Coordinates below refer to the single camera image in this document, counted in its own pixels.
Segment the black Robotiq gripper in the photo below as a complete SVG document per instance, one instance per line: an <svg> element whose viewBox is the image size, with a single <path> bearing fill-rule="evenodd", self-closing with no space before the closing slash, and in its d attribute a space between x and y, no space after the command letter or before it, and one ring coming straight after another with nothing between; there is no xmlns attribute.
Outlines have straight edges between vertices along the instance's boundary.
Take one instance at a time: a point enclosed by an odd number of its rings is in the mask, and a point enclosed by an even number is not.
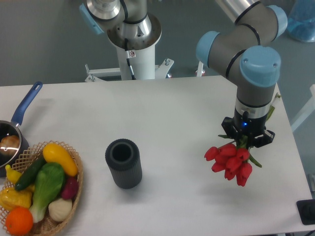
<svg viewBox="0 0 315 236"><path fill-rule="evenodd" d="M225 117L221 123L228 138L239 140L243 135L251 141L251 147L260 148L273 142L275 133L265 130L267 114L260 118L243 117L236 109L234 117Z"/></svg>

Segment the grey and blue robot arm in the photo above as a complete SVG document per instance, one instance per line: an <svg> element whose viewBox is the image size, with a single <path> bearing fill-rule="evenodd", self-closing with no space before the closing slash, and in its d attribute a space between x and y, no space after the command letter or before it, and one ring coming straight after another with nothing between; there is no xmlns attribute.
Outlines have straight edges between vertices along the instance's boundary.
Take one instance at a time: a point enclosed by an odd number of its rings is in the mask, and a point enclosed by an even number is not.
<svg viewBox="0 0 315 236"><path fill-rule="evenodd" d="M227 34L210 31L197 43L196 57L237 87L234 116L222 127L228 138L246 147L272 143L265 126L280 76L281 57L268 44L286 29L285 12L258 0L220 0L219 6L235 24ZM155 45L161 37L158 19L144 0L85 0L79 7L95 34L107 34L116 47L123 80L158 77Z"/></svg>

